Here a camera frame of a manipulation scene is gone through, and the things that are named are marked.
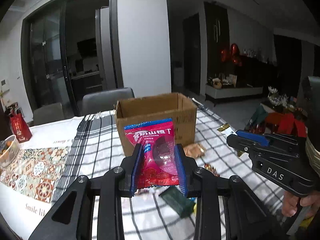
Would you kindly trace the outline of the right hand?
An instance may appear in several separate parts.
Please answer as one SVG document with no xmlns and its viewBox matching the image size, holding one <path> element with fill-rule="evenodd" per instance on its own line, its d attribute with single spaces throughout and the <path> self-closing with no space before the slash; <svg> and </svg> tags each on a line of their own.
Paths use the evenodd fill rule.
<svg viewBox="0 0 320 240">
<path fill-rule="evenodd" d="M 301 207 L 310 206 L 310 210 L 305 216 L 305 219 L 314 216 L 320 207 L 320 193 L 318 191 L 312 191 L 307 197 L 299 198 L 293 194 L 285 191 L 282 205 L 282 214 L 285 217 L 292 217 L 298 210 L 298 204 Z"/>
</svg>

